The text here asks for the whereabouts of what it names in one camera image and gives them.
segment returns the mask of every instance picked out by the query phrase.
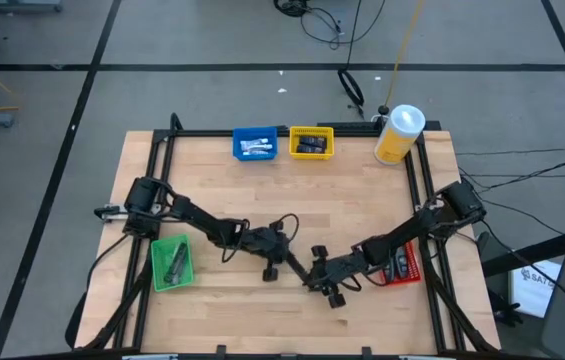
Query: floor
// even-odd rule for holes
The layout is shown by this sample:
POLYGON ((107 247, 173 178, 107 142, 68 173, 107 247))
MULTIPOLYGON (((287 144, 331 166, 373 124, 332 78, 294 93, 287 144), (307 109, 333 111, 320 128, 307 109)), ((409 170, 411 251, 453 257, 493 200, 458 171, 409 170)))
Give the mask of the floor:
MULTIPOLYGON (((362 3, 359 29, 381 2, 362 3)), ((310 4, 349 36, 354 1, 310 4)), ((367 119, 386 97, 415 5, 387 1, 354 44, 367 119)), ((68 349, 64 329, 101 232, 92 210, 109 198, 126 131, 164 128, 174 111, 187 129, 358 121, 334 71, 347 52, 310 39, 270 1, 67 0, 62 13, 0 12, 0 80, 13 90, 0 89, 0 106, 20 107, 15 125, 0 128, 1 355, 68 349)), ((429 1, 403 61, 393 104, 440 120, 457 152, 565 147, 565 0, 429 1)), ((563 162, 565 152, 458 160, 489 185, 563 162)), ((484 197, 565 231, 565 168, 550 174, 560 177, 484 197)), ((555 235, 488 210, 512 247, 555 235)), ((505 348, 527 351, 515 334, 502 329, 505 348)))

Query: black cable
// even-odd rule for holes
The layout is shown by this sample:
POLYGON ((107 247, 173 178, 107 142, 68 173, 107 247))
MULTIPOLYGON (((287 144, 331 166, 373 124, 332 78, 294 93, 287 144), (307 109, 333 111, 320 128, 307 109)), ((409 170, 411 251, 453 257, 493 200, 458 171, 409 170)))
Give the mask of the black cable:
MULTIPOLYGON (((454 235, 460 235, 460 236, 462 236, 463 238, 465 238, 465 239, 467 239, 467 240, 471 240, 471 241, 474 242, 474 243, 476 244, 476 246, 477 246, 477 243, 478 243, 478 242, 477 242, 474 238, 470 237, 469 235, 462 234, 462 233, 459 232, 459 231, 456 231, 454 235)), ((446 243, 449 241, 450 238, 451 238, 451 237, 449 236, 448 238, 444 239, 444 242, 442 243, 442 247, 446 247, 446 243)), ((431 256, 431 257, 429 258, 429 260, 435 259, 438 255, 440 255, 440 253, 439 253, 439 252, 436 252, 433 256, 431 256)))
POLYGON ((515 252, 513 249, 511 249, 508 245, 506 245, 505 243, 503 243, 493 232, 493 229, 491 229, 491 226, 484 220, 482 220, 482 223, 487 227, 487 229, 489 229, 489 232, 491 233, 491 235, 493 236, 493 238, 495 239, 495 241, 497 241, 500 246, 502 246, 503 248, 505 248, 509 254, 513 255, 516 259, 518 259, 520 262, 524 263, 526 266, 530 266, 531 268, 533 268, 533 270, 537 271, 540 275, 544 276, 550 283, 552 283, 553 285, 555 285, 555 287, 557 287, 558 289, 562 290, 562 292, 565 295, 565 288, 562 287, 562 285, 558 284, 557 281, 555 281, 553 278, 549 277, 546 273, 544 273, 542 270, 538 269, 537 266, 531 264, 530 261, 528 261, 527 259, 525 259, 524 257, 522 257, 520 254, 518 254, 517 252, 515 252))
POLYGON ((563 233, 562 231, 557 230, 557 229, 555 229, 554 227, 548 225, 548 224, 545 223, 544 221, 538 219, 538 218, 537 218, 536 216, 534 216, 533 214, 529 214, 528 212, 522 211, 522 210, 520 210, 520 209, 516 209, 516 208, 511 207, 511 206, 508 206, 508 205, 498 204, 498 203, 496 203, 496 202, 493 202, 493 201, 490 201, 490 200, 486 200, 486 199, 484 199, 484 198, 480 198, 480 200, 482 200, 483 202, 485 202, 485 203, 487 203, 487 204, 499 206, 499 207, 501 207, 501 208, 508 209, 508 210, 511 210, 511 211, 515 211, 515 212, 517 212, 517 213, 519 213, 519 214, 522 214, 522 215, 526 215, 526 216, 530 217, 531 219, 535 220, 538 224, 544 226, 545 228, 547 228, 547 229, 549 229, 549 230, 552 230, 552 231, 554 231, 554 232, 556 232, 556 233, 558 233, 558 234, 560 234, 560 235, 564 235, 564 233, 563 233))
POLYGON ((517 177, 517 178, 515 178, 515 179, 513 179, 513 180, 505 181, 505 182, 503 182, 503 183, 499 183, 499 184, 495 184, 495 185, 490 185, 490 186, 487 186, 485 190, 480 191, 480 193, 484 193, 484 192, 493 190, 493 189, 495 189, 495 188, 499 188, 499 187, 501 187, 501 186, 510 185, 510 184, 517 183, 517 182, 520 182, 520 181, 528 180, 528 179, 531 179, 531 178, 536 177, 536 176, 538 176, 538 175, 541 175, 541 174, 544 174, 544 173, 546 173, 546 172, 559 169, 559 168, 564 167, 564 166, 565 166, 565 162, 562 162, 562 163, 559 163, 559 164, 557 164, 557 165, 555 165, 555 166, 552 166, 552 167, 550 167, 550 168, 546 168, 546 169, 542 169, 542 170, 537 170, 537 171, 534 171, 534 172, 532 172, 532 173, 530 173, 530 174, 528 174, 528 175, 519 176, 519 177, 517 177))
POLYGON ((372 275, 372 274, 365 274, 365 273, 362 273, 362 276, 364 276, 364 278, 365 278, 368 282, 370 282, 371 284, 373 284, 373 285, 375 285, 375 286, 387 286, 387 285, 389 285, 389 281, 388 281, 386 278, 384 279, 384 283, 379 283, 379 282, 377 282, 377 281, 371 279, 371 277, 369 277, 369 275, 372 275))
POLYGON ((328 16, 333 20, 334 26, 331 27, 324 19, 321 19, 321 20, 322 20, 323 22, 327 23, 327 26, 334 32, 335 37, 334 37, 333 39, 331 39, 331 40, 322 39, 322 38, 320 38, 320 37, 317 37, 317 36, 311 34, 311 33, 306 29, 306 26, 304 25, 304 16, 301 16, 301 17, 300 17, 300 25, 302 26, 302 30, 304 31, 304 33, 305 33, 308 37, 310 37, 310 38, 312 38, 312 39, 314 39, 314 40, 316 40, 316 41, 319 41, 319 42, 321 42, 321 43, 329 44, 329 47, 331 48, 331 50, 337 50, 337 49, 340 47, 340 45, 349 45, 349 44, 353 44, 353 43, 355 43, 355 42, 357 42, 357 41, 362 40, 369 32, 371 32, 371 29, 373 28, 373 26, 375 26, 375 23, 376 23, 376 22, 378 21, 378 19, 380 18, 380 14, 382 13, 382 10, 384 9, 384 4, 385 4, 385 3, 386 3, 386 0, 382 0, 382 4, 380 5, 380 8, 378 9, 378 12, 377 12, 377 14, 375 15, 375 18, 374 18, 373 21, 371 22, 371 25, 369 25, 369 27, 366 29, 366 31, 364 31, 364 33, 362 33, 362 35, 360 35, 360 37, 358 37, 357 39, 354 38, 354 37, 351 37, 351 40, 349 40, 349 41, 340 41, 339 38, 340 38, 340 32, 341 32, 341 31, 339 31, 339 29, 340 29, 339 23, 338 23, 337 21, 335 21, 335 18, 334 18, 330 13, 328 13, 326 10, 323 10, 323 9, 321 9, 321 8, 311 8, 311 7, 307 7, 307 8, 306 8, 306 12, 305 12, 304 15, 306 15, 306 14, 311 14, 311 15, 315 15, 315 16, 316 16, 316 14, 314 14, 314 13, 312 12, 312 10, 315 10, 315 9, 320 9, 321 11, 327 13, 328 16))
POLYGON ((288 0, 280 5, 280 0, 273 0, 273 6, 279 12, 290 17, 301 17, 306 13, 307 0, 288 0))
POLYGON ((293 234, 291 235, 291 237, 289 237, 289 242, 291 242, 291 241, 293 241, 293 239, 295 239, 295 235, 298 234, 298 230, 300 230, 300 218, 293 213, 288 213, 288 214, 282 215, 282 217, 279 218, 278 221, 284 221, 284 219, 286 219, 288 217, 292 217, 292 218, 295 219, 295 230, 293 231, 293 234))
POLYGON ((93 275, 93 270, 95 270, 95 267, 98 265, 98 263, 100 262, 100 260, 102 260, 108 253, 110 253, 113 249, 115 249, 118 245, 120 245, 122 243, 122 241, 124 241, 124 239, 126 239, 127 237, 129 237, 128 234, 124 234, 124 236, 122 236, 119 240, 117 240, 116 242, 113 243, 113 245, 109 246, 106 250, 104 250, 102 252, 102 254, 100 254, 95 261, 93 262, 93 265, 91 265, 91 268, 89 269, 89 274, 87 275, 86 278, 86 290, 89 290, 89 286, 91 285, 91 276, 93 275))
MULTIPOLYGON (((473 182, 475 182, 477 185, 479 185, 479 186, 485 188, 485 186, 484 186, 484 185, 481 185, 480 183, 478 183, 478 182, 473 178, 472 175, 467 174, 467 172, 466 172, 464 169, 462 169, 462 168, 459 167, 459 166, 458 166, 458 169, 460 169, 460 171, 462 171, 462 172, 464 173, 464 175, 466 175, 471 181, 473 181, 473 182)), ((540 225, 546 227, 547 229, 552 230, 552 231, 554 231, 554 232, 556 232, 556 233, 558 233, 558 234, 560 234, 560 235, 563 235, 563 234, 564 234, 562 231, 555 229, 554 227, 552 227, 552 226, 550 226, 549 224, 545 223, 544 221, 540 220, 537 216, 535 216, 535 215, 533 215, 533 214, 530 214, 530 213, 528 213, 528 212, 526 212, 526 211, 522 211, 522 210, 520 210, 520 209, 516 209, 516 208, 514 208, 514 207, 512 207, 512 206, 509 206, 509 205, 504 205, 504 204, 496 203, 496 202, 491 201, 491 200, 487 200, 487 199, 483 198, 482 196, 480 196, 480 194, 479 194, 477 191, 475 191, 475 189, 473 189, 473 193, 474 193, 475 196, 477 196, 478 199, 480 199, 480 201, 482 201, 482 202, 485 202, 485 203, 487 203, 487 204, 491 204, 491 205, 493 205, 493 206, 498 206, 498 207, 501 207, 501 208, 503 208, 503 209, 508 209, 508 210, 511 210, 511 211, 515 211, 515 212, 517 212, 517 213, 519 213, 519 214, 528 216, 528 217, 530 217, 531 219, 535 220, 538 224, 540 224, 540 225)))
MULTIPOLYGON (((472 177, 520 177, 524 176, 523 174, 466 174, 467 176, 472 177)), ((534 177, 538 178, 565 178, 565 174, 563 175, 537 175, 534 177)))
POLYGON ((351 31, 351 46, 349 46, 349 56, 346 58, 346 65, 344 66, 344 70, 349 69, 349 65, 351 64, 351 54, 353 54, 353 44, 355 41, 355 30, 358 27, 358 18, 360 17, 360 7, 362 6, 362 0, 358 0, 358 8, 355 10, 355 20, 353 20, 353 31, 351 31))
POLYGON ((505 155, 505 154, 530 154, 542 153, 552 151, 565 151, 565 148, 552 148, 552 149, 537 149, 537 150, 507 150, 507 151, 493 151, 493 152, 457 152, 456 156, 461 155, 505 155))
MULTIPOLYGON (((249 230, 250 227, 251 227, 251 223, 249 222, 249 220, 244 219, 243 222, 242 222, 242 232, 244 233, 244 231, 249 230)), ((233 259, 233 256, 235 256, 235 253, 237 253, 238 250, 240 250, 240 245, 242 245, 242 236, 240 237, 240 240, 238 240, 238 243, 233 248, 233 251, 231 252, 229 257, 226 257, 227 241, 226 241, 226 238, 224 237, 224 233, 222 231, 220 231, 220 237, 222 238, 222 245, 223 245, 222 246, 222 256, 220 257, 220 260, 222 261, 223 264, 226 264, 229 261, 231 261, 231 259, 233 259)))
POLYGON ((355 292, 362 291, 362 284, 360 284, 358 279, 356 279, 355 276, 351 276, 351 280, 353 280, 355 286, 345 283, 344 280, 340 281, 340 285, 344 286, 344 288, 346 288, 347 290, 351 290, 355 292))

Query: white lid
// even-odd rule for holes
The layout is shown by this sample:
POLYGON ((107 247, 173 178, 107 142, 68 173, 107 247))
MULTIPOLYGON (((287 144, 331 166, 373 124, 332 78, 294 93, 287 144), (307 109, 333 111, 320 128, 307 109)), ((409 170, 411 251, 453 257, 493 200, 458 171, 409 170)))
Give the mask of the white lid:
POLYGON ((391 111, 390 119, 396 130, 409 135, 419 134, 426 123, 422 111, 413 105, 396 106, 391 111))

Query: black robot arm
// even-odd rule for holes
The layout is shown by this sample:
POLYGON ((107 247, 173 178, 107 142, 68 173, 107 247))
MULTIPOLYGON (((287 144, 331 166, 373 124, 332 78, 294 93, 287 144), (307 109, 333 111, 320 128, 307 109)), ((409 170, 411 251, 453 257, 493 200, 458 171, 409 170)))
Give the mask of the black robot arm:
POLYGON ((407 242, 423 235, 448 238, 465 225, 482 220, 486 214, 470 185, 454 182, 437 192, 413 217, 390 233, 372 236, 353 245, 350 254, 329 259, 325 246, 314 246, 311 249, 315 257, 313 266, 306 271, 289 250, 295 234, 289 239, 282 232, 286 216, 268 227, 250 229, 247 219, 215 218, 188 197, 175 193, 168 183, 149 177, 135 179, 124 206, 129 214, 123 230, 126 234, 139 237, 157 235, 151 234, 151 231, 158 228, 160 221, 177 219, 204 232, 215 246, 223 249, 223 262, 230 260, 238 250, 266 259, 267 267, 262 275, 264 281, 275 281, 277 270, 273 265, 286 262, 310 291, 321 291, 334 308, 346 304, 339 285, 360 291, 355 275, 369 279, 369 275, 382 270, 395 251, 407 242), (170 197, 172 201, 167 200, 168 205, 164 208, 153 208, 154 199, 161 191, 166 192, 167 199, 170 197), (232 250, 228 258, 224 256, 227 249, 232 250))
POLYGON ((326 247, 314 246, 311 250, 315 260, 305 284, 309 290, 321 291, 327 296, 331 307, 343 306, 346 302, 338 285, 359 291, 355 275, 369 279, 369 275, 388 265, 396 250, 407 242, 420 236, 448 238, 458 229, 482 220, 485 214, 470 185, 454 182, 390 233, 372 236, 353 245, 351 254, 328 259, 326 247), (351 279, 356 286, 344 282, 346 279, 351 279))
POLYGON ((264 281, 277 279, 277 269, 273 267, 275 264, 290 259, 290 264, 299 265, 289 251, 291 239, 282 232, 285 218, 294 217, 298 221, 294 214, 285 215, 268 227, 251 229, 249 220, 218 219, 195 205, 188 197, 175 193, 168 183, 150 177, 135 179, 124 207, 129 214, 124 233, 152 237, 150 235, 157 235, 151 232, 156 231, 161 221, 166 218, 177 219, 202 231, 209 241, 221 248, 222 262, 229 261, 238 250, 266 259, 267 266, 262 274, 264 281), (167 200, 168 205, 164 208, 153 208, 154 200, 161 191, 166 192, 167 199, 170 197, 171 202, 167 200), (227 250, 231 250, 228 257, 225 255, 227 250))

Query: wooden table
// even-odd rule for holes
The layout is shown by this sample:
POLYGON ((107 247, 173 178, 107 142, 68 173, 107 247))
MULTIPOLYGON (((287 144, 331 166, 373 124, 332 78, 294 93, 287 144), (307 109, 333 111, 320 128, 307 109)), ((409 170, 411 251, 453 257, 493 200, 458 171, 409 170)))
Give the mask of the wooden table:
MULTIPOLYGON (((133 179, 144 175, 151 136, 127 133, 112 203, 123 203, 133 179)), ((458 180, 449 133, 425 136, 435 188, 458 180)), ((387 233, 412 215, 406 169, 377 162, 372 154, 375 138, 336 138, 335 156, 329 161, 293 160, 285 151, 288 138, 279 138, 274 161, 239 162, 232 156, 231 141, 176 138, 169 182, 215 216, 248 218, 253 227, 288 212, 298 214, 301 225, 291 249, 306 267, 313 245, 326 245, 332 256, 349 253, 352 244, 387 233)), ((414 160, 423 198, 415 148, 414 160)), ((122 226, 121 221, 104 225, 100 252, 120 237, 122 226)), ((144 352, 213 353, 218 344, 227 345, 229 353, 359 354, 363 346, 374 354, 436 352, 423 281, 389 287, 364 281, 360 293, 343 290, 347 305, 334 310, 321 294, 308 293, 286 264, 279 267, 277 282, 265 283, 264 259, 238 252, 222 264, 221 250, 200 231, 184 224, 161 229, 161 237, 189 235, 196 279, 174 291, 152 290, 144 352)), ((473 236, 470 227, 461 231, 473 236)), ((91 340, 119 304, 130 248, 128 241, 96 268, 76 346, 91 340)), ((447 250, 459 305, 499 347, 476 245, 455 236, 447 250)), ((447 347, 452 348, 448 313, 440 304, 447 347)), ((134 308, 127 334, 132 334, 135 316, 134 308)), ((125 343, 130 341, 127 335, 125 343)))

